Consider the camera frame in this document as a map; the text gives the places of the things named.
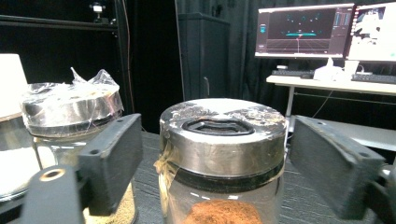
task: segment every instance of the brown powder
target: brown powder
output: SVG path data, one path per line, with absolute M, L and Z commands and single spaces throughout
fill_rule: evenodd
M 195 204 L 184 224 L 262 224 L 257 209 L 250 203 L 210 200 Z

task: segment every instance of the lid handle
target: lid handle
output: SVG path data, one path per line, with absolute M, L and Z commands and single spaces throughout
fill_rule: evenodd
M 196 119 L 185 122 L 182 128 L 193 133 L 216 136 L 238 136 L 254 133 L 246 122 L 237 119 Z

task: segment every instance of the plastic wrap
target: plastic wrap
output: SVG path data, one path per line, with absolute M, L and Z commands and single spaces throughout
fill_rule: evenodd
M 35 83 L 22 96 L 23 122 L 34 136 L 67 137 L 90 133 L 120 116 L 119 85 L 100 70 L 89 81 L 74 73 L 73 84 Z

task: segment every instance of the white desk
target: white desk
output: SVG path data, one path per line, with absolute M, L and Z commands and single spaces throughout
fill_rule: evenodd
M 270 76 L 267 82 L 275 83 L 278 86 L 287 86 L 289 90 L 288 107 L 286 109 L 286 118 L 290 122 L 289 131 L 293 132 L 294 119 L 291 115 L 293 96 L 295 88 L 307 88 L 330 91 L 349 91 L 379 95 L 396 96 L 396 85 L 377 84 L 354 81 L 319 81 L 314 79 L 302 79 L 299 77 L 282 77 Z M 341 122 L 323 120 L 333 126 L 340 133 L 354 139 L 360 144 L 367 147 L 376 147 L 396 151 L 396 131 L 379 128 L 366 127 L 355 124 L 346 124 Z

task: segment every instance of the dark table surface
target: dark table surface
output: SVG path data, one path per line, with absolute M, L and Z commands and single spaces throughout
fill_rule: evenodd
M 135 175 L 135 223 L 163 223 L 158 175 L 153 166 L 160 154 L 160 136 L 142 133 L 143 160 Z M 329 206 L 311 188 L 308 181 L 287 160 L 284 173 L 285 192 L 279 223 L 374 223 L 375 216 L 368 211 L 364 220 L 340 220 Z

